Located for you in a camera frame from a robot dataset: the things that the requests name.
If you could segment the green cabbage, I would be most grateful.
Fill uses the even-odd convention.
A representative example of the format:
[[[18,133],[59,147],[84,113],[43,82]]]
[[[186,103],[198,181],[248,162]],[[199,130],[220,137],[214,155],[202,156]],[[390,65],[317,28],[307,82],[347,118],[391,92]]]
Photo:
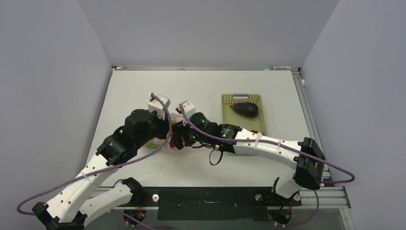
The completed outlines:
[[[162,144],[162,142],[163,142],[163,140],[155,138],[155,139],[150,140],[149,142],[147,142],[144,145],[144,148],[147,149],[148,151],[152,151],[152,150],[155,150],[156,148],[158,148]]]

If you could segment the clear zip top bag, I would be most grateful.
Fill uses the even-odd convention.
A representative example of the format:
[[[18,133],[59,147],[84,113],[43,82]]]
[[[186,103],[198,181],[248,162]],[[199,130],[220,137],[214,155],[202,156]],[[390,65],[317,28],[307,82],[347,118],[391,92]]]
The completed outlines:
[[[170,115],[171,115],[171,121],[172,121],[172,124],[173,124],[173,125],[175,125],[175,124],[178,123],[178,122],[182,122],[182,121],[183,121],[183,118],[182,118],[181,115],[178,115],[178,114],[175,114],[175,113],[171,113]],[[169,144],[168,144],[168,143],[165,144],[165,146],[163,147],[163,149],[164,149],[164,150],[169,150],[169,151],[179,151],[179,150],[177,149],[177,147],[171,149],[171,148],[169,147]]]

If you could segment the beige plastic basket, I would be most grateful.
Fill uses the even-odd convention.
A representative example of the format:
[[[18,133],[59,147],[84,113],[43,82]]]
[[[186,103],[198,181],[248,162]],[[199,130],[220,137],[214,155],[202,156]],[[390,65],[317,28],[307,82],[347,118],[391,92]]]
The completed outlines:
[[[261,130],[267,134],[265,116],[260,94],[225,93],[221,96],[223,123],[240,126],[248,130]],[[259,115],[255,118],[246,118],[235,113],[230,105],[236,103],[254,103],[259,107]]]

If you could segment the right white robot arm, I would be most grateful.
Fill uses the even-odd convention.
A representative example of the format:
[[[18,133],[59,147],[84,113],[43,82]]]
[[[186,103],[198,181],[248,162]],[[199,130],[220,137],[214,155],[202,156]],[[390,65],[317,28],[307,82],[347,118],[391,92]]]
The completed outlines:
[[[173,144],[177,149],[196,142],[223,152],[263,157],[289,167],[289,171],[275,179],[271,200],[283,205],[301,188],[318,190],[322,184],[325,155],[312,138],[287,141],[263,136],[245,128],[210,122],[203,113],[195,113],[189,122],[172,126]]]

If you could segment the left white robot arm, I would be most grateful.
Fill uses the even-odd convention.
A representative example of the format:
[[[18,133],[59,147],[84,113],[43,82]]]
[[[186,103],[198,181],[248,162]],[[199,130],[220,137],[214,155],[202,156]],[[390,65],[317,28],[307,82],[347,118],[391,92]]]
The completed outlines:
[[[137,155],[138,150],[154,138],[168,140],[171,117],[164,109],[134,110],[96,153],[72,182],[46,202],[32,208],[34,215],[48,230],[82,230],[90,222],[120,205],[139,205],[144,189],[134,178],[123,179],[116,187],[98,195],[93,192],[119,168]]]

